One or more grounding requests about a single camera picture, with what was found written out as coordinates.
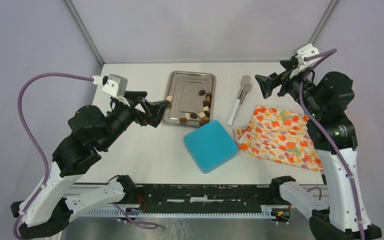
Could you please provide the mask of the metal serving tongs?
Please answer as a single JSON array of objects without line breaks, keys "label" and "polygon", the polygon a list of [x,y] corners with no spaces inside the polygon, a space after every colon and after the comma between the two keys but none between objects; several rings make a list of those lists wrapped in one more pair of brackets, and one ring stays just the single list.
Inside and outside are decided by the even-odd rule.
[{"label": "metal serving tongs", "polygon": [[233,123],[234,123],[234,121],[235,121],[235,119],[236,119],[236,117],[240,111],[240,108],[241,108],[241,106],[245,100],[245,97],[247,96],[247,94],[252,89],[252,84],[250,83],[250,81],[251,81],[251,77],[249,75],[244,75],[241,78],[240,90],[238,92],[237,98],[236,98],[235,103],[233,105],[229,119],[226,123],[227,126],[229,126],[229,127],[233,126]]}]

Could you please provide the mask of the teal box lid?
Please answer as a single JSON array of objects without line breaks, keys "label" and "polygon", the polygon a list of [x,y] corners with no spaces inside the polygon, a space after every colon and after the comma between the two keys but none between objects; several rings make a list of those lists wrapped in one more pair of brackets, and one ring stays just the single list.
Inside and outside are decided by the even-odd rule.
[{"label": "teal box lid", "polygon": [[203,174],[208,174],[237,155],[238,146],[217,120],[183,138],[185,148]]}]

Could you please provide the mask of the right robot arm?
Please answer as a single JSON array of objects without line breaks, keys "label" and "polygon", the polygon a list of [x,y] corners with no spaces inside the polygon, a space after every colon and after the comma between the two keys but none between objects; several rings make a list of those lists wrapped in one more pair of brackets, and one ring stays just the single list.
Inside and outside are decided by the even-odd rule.
[{"label": "right robot arm", "polygon": [[357,173],[357,133],[345,114],[354,99],[353,81],[337,71],[328,72],[318,84],[300,73],[285,71],[256,75],[262,96],[267,99],[280,87],[279,96],[290,95],[306,117],[310,139],[324,168],[329,202],[312,197],[291,176],[272,179],[269,199],[293,205],[308,220],[317,240],[376,240],[382,230],[365,210]]}]

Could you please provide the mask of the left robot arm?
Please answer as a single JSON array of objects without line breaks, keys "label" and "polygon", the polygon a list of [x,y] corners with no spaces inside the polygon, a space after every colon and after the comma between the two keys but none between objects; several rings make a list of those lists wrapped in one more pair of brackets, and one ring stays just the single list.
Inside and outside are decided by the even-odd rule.
[{"label": "left robot arm", "polygon": [[167,100],[147,101],[146,93],[139,91],[131,92],[126,103],[112,98],[107,113],[95,105],[81,107],[68,121],[71,134],[52,154],[42,182],[28,199],[11,204],[16,218],[15,237],[19,240],[51,237],[91,210],[120,201],[133,203],[138,189],[128,175],[120,175],[87,193],[72,197],[65,194],[132,123],[157,127],[168,106]]}]

